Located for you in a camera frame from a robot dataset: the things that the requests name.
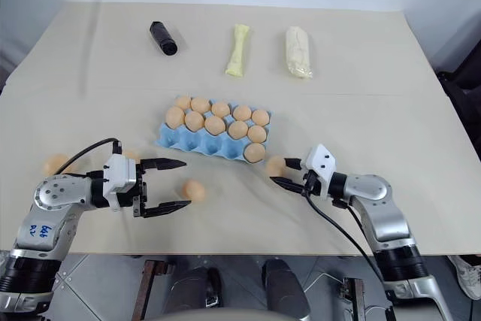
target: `shoe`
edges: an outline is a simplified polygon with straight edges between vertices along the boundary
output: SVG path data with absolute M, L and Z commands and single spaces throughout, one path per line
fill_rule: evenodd
M 481 266 L 471 266 L 459 256 L 448 256 L 456 267 L 459 286 L 472 300 L 481 299 Z

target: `white table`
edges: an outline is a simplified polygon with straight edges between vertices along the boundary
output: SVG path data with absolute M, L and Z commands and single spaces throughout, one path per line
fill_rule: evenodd
M 160 53 L 153 20 L 171 31 L 178 54 Z M 252 29 L 240 79 L 223 73 L 235 23 Z M 290 25 L 310 35 L 308 82 L 286 70 Z M 146 220 L 131 208 L 87 212 L 72 252 L 358 253 L 262 165 L 157 147 L 165 111 L 186 93 L 272 110 L 269 155 L 305 156 L 323 143 L 338 171 L 386 178 L 422 253 L 481 253 L 481 164 L 401 13 L 159 4 L 69 4 L 9 78 L 0 97 L 0 247 L 11 247 L 49 156 L 117 137 L 143 158 L 188 163 L 147 174 L 150 205 L 181 199 L 189 177 L 207 200 Z M 78 171 L 98 169 L 109 152 L 90 153 Z M 329 203 L 324 211 L 362 240 L 347 212 Z

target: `blue egg tray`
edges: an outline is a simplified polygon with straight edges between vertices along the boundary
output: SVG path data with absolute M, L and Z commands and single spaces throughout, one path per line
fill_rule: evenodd
M 215 100 L 210 99 L 210 105 L 215 102 Z M 228 106 L 231 108 L 232 114 L 238 104 L 228 103 Z M 257 108 L 250 107 L 250 109 L 253 112 Z M 272 113 L 270 111 L 267 112 L 269 114 L 269 124 L 264 126 L 267 137 L 265 142 L 262 143 L 266 149 L 269 141 L 269 130 L 271 128 L 272 118 Z M 219 156 L 227 159 L 239 159 L 240 161 L 250 163 L 244 157 L 244 149 L 248 144 L 251 144 L 252 141 L 247 136 L 240 139 L 233 139 L 227 133 L 228 127 L 235 121 L 231 114 L 228 114 L 222 118 L 225 122 L 225 131 L 219 135 L 212 135 L 205 128 L 201 128 L 197 132 L 192 132 L 187 129 L 184 124 L 176 129 L 171 129 L 167 126 L 167 124 L 163 123 L 160 125 L 160 138 L 157 139 L 156 143 L 165 148 L 175 148 L 178 150 L 183 150 L 184 152 L 197 152 L 202 153 L 205 156 Z M 205 119 L 211 116 L 213 116 L 213 114 L 210 111 L 204 113 Z M 255 124 L 251 119 L 248 119 L 246 123 L 249 127 Z

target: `black object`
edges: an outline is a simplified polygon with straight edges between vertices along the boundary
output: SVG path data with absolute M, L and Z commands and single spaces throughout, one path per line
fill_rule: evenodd
M 429 275 L 416 246 L 404 246 L 374 253 L 385 281 L 401 281 Z
M 328 194 L 331 195 L 332 198 L 343 198 L 346 180 L 346 174 L 334 172 L 329 184 Z
M 222 297 L 222 278 L 220 277 L 217 268 L 209 268 L 207 270 L 207 279 L 209 281 L 209 288 L 207 288 L 208 307 L 224 307 L 224 298 Z
M 134 217 L 157 217 L 169 214 L 184 208 L 191 201 L 172 201 L 159 204 L 157 207 L 147 208 L 147 184 L 143 182 L 142 176 L 146 169 L 173 169 L 187 165 L 185 162 L 169 158 L 152 158 L 141 159 L 140 164 L 135 165 L 137 181 L 135 185 L 127 192 L 117 193 L 117 199 L 120 207 L 134 207 Z M 92 204 L 97 208 L 108 207 L 108 201 L 103 196 L 104 172 L 92 171 L 86 174 L 92 178 L 90 191 L 92 195 Z
M 284 160 L 286 161 L 286 167 L 297 169 L 298 171 L 302 169 L 300 158 L 285 158 Z
M 336 174 L 336 183 L 345 183 L 347 176 L 345 174 L 341 173 L 335 173 Z M 284 177 L 271 177 L 271 179 L 279 186 L 283 187 L 284 189 L 298 193 L 302 196 L 304 196 L 307 200 L 307 203 L 315 210 L 315 212 L 320 215 L 324 220 L 328 221 L 333 225 L 340 233 L 342 233 L 354 246 L 355 248 L 358 249 L 358 251 L 363 255 L 363 257 L 366 259 L 368 262 L 369 266 L 373 269 L 374 273 L 376 274 L 377 278 L 382 282 L 383 279 L 381 278 L 380 273 L 374 266 L 373 262 L 369 259 L 368 255 L 366 252 L 362 249 L 361 246 L 354 240 L 354 238 L 351 237 L 349 233 L 346 232 L 345 229 L 343 229 L 337 222 L 335 222 L 331 217 L 329 217 L 327 214 L 322 212 L 310 199 L 310 195 L 320 195 L 321 193 L 321 183 L 317 179 L 316 172 L 309 170 L 304 175 L 304 179 L 306 180 L 305 185 L 301 185 L 298 183 L 293 182 L 289 178 L 284 178 Z
M 481 41 L 454 72 L 440 71 L 437 79 L 481 160 Z
M 77 159 L 79 159 L 81 156 L 84 154 L 90 152 L 91 150 L 101 146 L 102 144 L 107 144 L 107 143 L 113 143 L 112 146 L 112 153 L 118 153 L 122 154 L 122 144 L 117 138 L 106 138 L 103 141 L 99 141 L 97 143 L 92 144 L 91 146 L 88 146 L 86 149 L 81 150 L 79 153 L 77 153 L 75 156 L 70 158 L 67 162 L 65 162 L 62 167 L 57 169 L 57 172 L 55 174 L 61 174 L 69 165 L 71 165 L 73 162 L 75 162 Z
M 366 321 L 364 283 L 358 278 L 344 278 L 340 295 L 352 303 L 352 321 Z
M 168 34 L 167 29 L 161 22 L 152 22 L 150 26 L 150 34 L 152 34 L 156 43 L 166 56 L 173 56 L 177 53 L 177 45 L 171 35 Z
M 309 319 L 310 307 L 298 278 L 282 259 L 269 259 L 262 266 L 262 284 L 268 310 L 293 319 Z
M 45 293 L 52 291 L 60 261 L 8 257 L 0 278 L 0 291 L 13 293 Z

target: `egg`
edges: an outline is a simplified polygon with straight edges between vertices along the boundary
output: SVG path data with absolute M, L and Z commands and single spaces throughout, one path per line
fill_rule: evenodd
M 265 157 L 265 148 L 260 143 L 251 143 L 244 150 L 244 157 L 250 163 L 262 161 Z
M 204 118 L 198 112 L 188 112 L 186 115 L 186 126 L 193 132 L 197 132 L 204 127 Z
M 233 137 L 233 139 L 240 139 L 245 137 L 249 127 L 247 124 L 241 120 L 236 120 L 228 127 L 228 135 Z
M 271 157 L 265 164 L 265 173 L 269 177 L 284 177 L 286 173 L 286 160 L 281 156 Z
M 176 129 L 184 123 L 186 114 L 178 106 L 170 107 L 165 115 L 165 122 L 170 129 Z
M 269 124 L 269 113 L 264 111 L 263 109 L 256 109 L 253 111 L 253 122 L 258 126 L 265 126 Z
M 218 101 L 212 104 L 212 113 L 214 116 L 225 117 L 231 113 L 231 108 L 224 101 Z
M 261 126 L 255 125 L 249 128 L 249 131 L 247 131 L 247 137 L 249 137 L 249 139 L 254 143 L 262 143 L 265 141 L 268 135 L 265 132 L 265 129 L 263 129 Z
M 212 135 L 219 135 L 225 131 L 225 123 L 217 116 L 208 117 L 205 120 L 204 127 Z
M 182 194 L 192 202 L 205 200 L 205 188 L 198 180 L 187 180 L 183 184 Z
M 190 108 L 190 97 L 187 95 L 183 95 L 181 97 L 177 97 L 175 99 L 175 105 L 182 109 L 189 109 Z
M 246 105 L 238 105 L 232 114 L 236 120 L 248 120 L 253 112 Z
M 67 161 L 69 160 L 66 154 L 57 153 L 49 157 L 47 161 L 44 163 L 44 167 L 42 169 L 42 173 L 45 177 L 53 176 L 57 169 L 62 167 Z M 72 165 L 69 165 L 63 173 L 72 172 Z
M 135 163 L 141 162 L 141 157 L 134 150 L 123 150 L 122 154 L 127 158 L 134 159 Z
M 201 114 L 210 111 L 210 103 L 209 100 L 206 98 L 194 98 L 190 102 L 190 107 L 193 111 L 199 112 Z

